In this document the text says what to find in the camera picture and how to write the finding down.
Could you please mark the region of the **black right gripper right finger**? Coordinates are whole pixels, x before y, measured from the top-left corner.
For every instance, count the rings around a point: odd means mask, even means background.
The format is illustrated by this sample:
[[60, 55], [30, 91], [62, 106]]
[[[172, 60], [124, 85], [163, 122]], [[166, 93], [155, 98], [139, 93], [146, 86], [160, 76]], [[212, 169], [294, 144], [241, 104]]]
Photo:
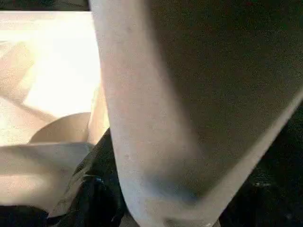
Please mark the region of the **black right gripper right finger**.
[[280, 134], [219, 217], [222, 227], [303, 225], [303, 137]]

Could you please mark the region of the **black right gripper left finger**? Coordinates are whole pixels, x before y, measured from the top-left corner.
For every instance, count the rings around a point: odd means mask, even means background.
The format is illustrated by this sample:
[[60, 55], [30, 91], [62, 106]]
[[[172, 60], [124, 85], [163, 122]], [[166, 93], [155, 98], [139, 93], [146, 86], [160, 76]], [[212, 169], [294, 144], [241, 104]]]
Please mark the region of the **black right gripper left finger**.
[[48, 218], [49, 227], [118, 227], [127, 212], [121, 191], [110, 129], [77, 166], [64, 198], [64, 214]]

